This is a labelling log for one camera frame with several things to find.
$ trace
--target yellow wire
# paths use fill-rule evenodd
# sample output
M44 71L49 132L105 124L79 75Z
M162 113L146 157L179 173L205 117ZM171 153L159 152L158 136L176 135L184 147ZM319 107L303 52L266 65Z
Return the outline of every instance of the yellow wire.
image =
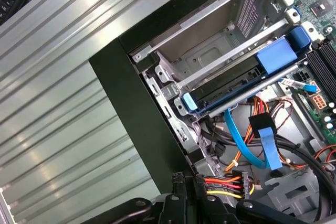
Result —
M235 197L235 198L238 198L238 199L242 199L243 197L238 195L238 194L232 194L232 193L229 193L227 191L207 191L208 194L224 194L224 195L227 195L227 196L232 196L232 197Z
M254 192L254 188L255 188L254 184L252 184L250 195ZM235 198L238 198L238 199L242 199L243 198L241 195L232 194L232 193L229 193L227 191L207 191L207 194L223 194L223 195L232 196L232 197L235 197Z
M252 184L252 188L251 188L251 191L250 191L250 195L254 192L254 184Z

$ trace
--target capacitor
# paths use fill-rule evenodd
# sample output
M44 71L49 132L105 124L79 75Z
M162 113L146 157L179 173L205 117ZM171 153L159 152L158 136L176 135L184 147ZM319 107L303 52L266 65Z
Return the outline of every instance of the capacitor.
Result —
M332 118L336 116L336 108L326 108L323 110L325 113L328 113Z
M329 123L329 122L331 122L331 117L330 116L325 116L323 118L323 120L324 120L324 122Z
M334 125L332 125L332 123L327 123L325 126L324 126L327 130L332 130L334 128Z

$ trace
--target corrugated metal surface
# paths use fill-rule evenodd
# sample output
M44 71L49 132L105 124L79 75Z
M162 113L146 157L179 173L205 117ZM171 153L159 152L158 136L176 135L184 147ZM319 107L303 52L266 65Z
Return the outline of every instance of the corrugated metal surface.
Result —
M87 60L167 1L33 0L1 27L0 186L18 223L159 194Z

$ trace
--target chipset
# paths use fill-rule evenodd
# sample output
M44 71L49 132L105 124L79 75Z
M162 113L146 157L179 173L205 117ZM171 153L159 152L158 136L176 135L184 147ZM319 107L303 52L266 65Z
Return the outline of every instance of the chipset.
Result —
M328 0L318 0L309 6L316 18L322 17L332 10Z

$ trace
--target ram slot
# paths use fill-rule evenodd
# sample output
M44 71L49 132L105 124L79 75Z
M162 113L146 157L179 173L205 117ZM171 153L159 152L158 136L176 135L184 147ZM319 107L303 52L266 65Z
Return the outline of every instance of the ram slot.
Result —
M319 53L317 51L313 51L308 54L307 60L309 67L317 76L324 91L330 96L330 98L333 99L333 101L336 101L336 82L333 77L334 75L324 63Z

